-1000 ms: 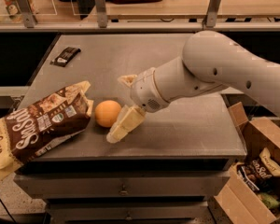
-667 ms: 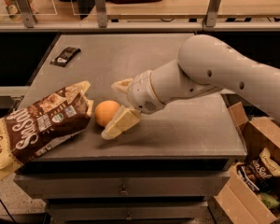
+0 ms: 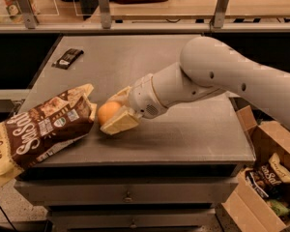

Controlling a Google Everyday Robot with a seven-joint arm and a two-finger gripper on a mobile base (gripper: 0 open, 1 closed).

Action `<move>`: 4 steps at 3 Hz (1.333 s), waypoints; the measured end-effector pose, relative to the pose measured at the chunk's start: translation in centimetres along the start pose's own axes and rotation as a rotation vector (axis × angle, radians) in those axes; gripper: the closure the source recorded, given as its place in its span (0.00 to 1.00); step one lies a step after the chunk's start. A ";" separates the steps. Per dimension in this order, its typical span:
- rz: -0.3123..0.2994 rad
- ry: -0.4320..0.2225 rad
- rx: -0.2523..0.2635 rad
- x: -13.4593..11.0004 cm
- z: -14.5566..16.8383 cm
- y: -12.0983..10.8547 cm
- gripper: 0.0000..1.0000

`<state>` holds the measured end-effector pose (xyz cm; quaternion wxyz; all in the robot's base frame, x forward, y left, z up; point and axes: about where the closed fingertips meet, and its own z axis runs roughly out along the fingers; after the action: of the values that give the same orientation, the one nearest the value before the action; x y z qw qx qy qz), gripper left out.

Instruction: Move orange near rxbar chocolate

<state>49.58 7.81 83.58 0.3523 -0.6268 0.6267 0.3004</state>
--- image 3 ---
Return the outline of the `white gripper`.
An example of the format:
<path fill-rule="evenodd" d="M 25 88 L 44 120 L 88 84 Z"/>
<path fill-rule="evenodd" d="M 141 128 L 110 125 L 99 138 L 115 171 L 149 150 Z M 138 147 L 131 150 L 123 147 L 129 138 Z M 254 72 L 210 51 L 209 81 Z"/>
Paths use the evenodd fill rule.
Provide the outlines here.
<path fill-rule="evenodd" d="M 157 98 L 151 73 L 120 90 L 107 101 L 125 105 L 101 126 L 101 131 L 110 135 L 137 127 L 140 116 L 154 119 L 167 111 Z"/>

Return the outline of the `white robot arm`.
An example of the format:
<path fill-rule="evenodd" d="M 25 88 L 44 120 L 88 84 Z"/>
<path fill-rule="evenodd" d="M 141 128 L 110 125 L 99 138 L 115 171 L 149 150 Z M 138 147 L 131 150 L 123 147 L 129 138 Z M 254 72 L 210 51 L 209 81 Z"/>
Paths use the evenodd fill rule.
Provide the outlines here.
<path fill-rule="evenodd" d="M 244 98 L 290 130 L 290 73 L 256 63 L 210 37 L 186 43 L 178 62 L 149 73 L 107 100 L 119 106 L 101 123 L 106 134 L 127 131 L 171 106 L 226 91 Z"/>

